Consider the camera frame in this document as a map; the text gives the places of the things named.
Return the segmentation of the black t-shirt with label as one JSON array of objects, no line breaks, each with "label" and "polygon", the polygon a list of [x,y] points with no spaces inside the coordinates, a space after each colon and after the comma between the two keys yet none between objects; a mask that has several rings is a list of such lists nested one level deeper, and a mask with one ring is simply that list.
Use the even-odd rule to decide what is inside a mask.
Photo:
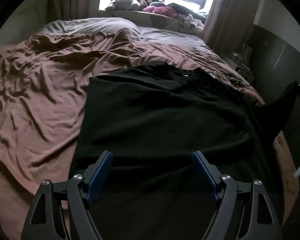
[{"label": "black t-shirt with label", "polygon": [[289,125],[300,85],[261,105],[201,68],[143,65],[91,77],[69,174],[104,151],[106,172],[86,187],[102,239],[202,239],[226,184],[196,157],[201,152],[237,182],[262,181],[259,221],[283,222],[284,189],[276,137]]}]

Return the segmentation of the black clothes hanger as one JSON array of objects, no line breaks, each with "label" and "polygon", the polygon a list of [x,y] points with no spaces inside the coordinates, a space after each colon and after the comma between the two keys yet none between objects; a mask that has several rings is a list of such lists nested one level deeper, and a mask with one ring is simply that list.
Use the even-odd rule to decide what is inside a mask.
[{"label": "black clothes hanger", "polygon": [[238,77],[233,73],[224,73],[225,81],[223,81],[226,85],[231,87],[249,87],[250,84],[245,81],[245,79]]}]

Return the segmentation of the brown wrinkled blanket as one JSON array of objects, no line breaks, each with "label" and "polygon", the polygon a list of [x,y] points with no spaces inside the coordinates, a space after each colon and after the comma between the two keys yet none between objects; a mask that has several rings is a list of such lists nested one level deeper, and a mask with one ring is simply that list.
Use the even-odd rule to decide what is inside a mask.
[{"label": "brown wrinkled blanket", "polygon": [[[214,52],[134,41],[127,28],[113,34],[38,33],[0,48],[0,221],[10,239],[21,237],[39,183],[45,178],[59,182],[70,175],[89,79],[155,64],[201,68],[223,84],[224,73],[241,77]],[[265,105],[251,85],[229,87]],[[299,184],[282,132],[274,147],[283,176],[284,223]]]}]

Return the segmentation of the dark wardrobe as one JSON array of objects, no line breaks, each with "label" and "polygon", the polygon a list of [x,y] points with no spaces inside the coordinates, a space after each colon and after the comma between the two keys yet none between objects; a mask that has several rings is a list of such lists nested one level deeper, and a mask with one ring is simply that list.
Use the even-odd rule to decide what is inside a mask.
[{"label": "dark wardrobe", "polygon": [[289,43],[254,25],[248,46],[252,86],[266,103],[279,98],[290,83],[300,83],[300,52]]}]

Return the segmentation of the grey bed sheet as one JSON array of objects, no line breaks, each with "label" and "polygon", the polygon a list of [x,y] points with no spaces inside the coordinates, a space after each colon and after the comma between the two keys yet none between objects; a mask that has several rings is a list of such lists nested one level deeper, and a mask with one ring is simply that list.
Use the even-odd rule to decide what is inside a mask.
[{"label": "grey bed sheet", "polygon": [[113,34],[122,28],[128,29],[130,36],[134,41],[169,44],[212,53],[212,50],[204,43],[204,41],[194,35],[142,27],[123,18],[87,18],[71,21],[57,20],[46,24],[39,32],[49,35],[95,34],[98,31],[106,34]]}]

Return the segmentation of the beige curtain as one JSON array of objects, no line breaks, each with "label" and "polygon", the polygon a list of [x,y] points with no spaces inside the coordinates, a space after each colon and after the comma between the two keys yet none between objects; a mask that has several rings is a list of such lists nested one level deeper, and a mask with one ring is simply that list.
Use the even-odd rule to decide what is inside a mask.
[{"label": "beige curtain", "polygon": [[235,52],[247,38],[260,0],[213,0],[202,39],[218,55]]}]

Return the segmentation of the patterned pillow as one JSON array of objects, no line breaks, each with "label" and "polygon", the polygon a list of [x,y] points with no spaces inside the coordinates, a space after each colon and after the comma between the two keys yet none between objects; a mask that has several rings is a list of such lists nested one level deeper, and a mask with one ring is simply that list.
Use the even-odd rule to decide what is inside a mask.
[{"label": "patterned pillow", "polygon": [[183,34],[200,36],[203,32],[203,27],[196,25],[194,22],[149,12],[114,10],[110,12],[110,16],[124,18],[143,27],[164,29]]}]

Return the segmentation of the grey plush toy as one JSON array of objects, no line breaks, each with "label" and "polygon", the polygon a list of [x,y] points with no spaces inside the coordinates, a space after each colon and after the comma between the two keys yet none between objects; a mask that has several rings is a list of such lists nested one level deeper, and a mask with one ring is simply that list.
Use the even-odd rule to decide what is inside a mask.
[{"label": "grey plush toy", "polygon": [[140,3],[137,0],[113,0],[106,7],[106,11],[113,10],[138,10]]}]

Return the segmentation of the pink plush toy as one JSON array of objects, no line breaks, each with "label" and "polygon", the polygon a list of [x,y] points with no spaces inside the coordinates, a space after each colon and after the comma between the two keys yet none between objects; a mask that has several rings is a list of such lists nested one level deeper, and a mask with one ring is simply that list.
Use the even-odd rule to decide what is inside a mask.
[{"label": "pink plush toy", "polygon": [[179,15],[176,13],[176,11],[173,8],[168,7],[168,6],[163,6],[163,7],[147,6],[145,9],[143,9],[143,12],[164,15],[164,16],[168,16],[171,18],[179,17]]}]

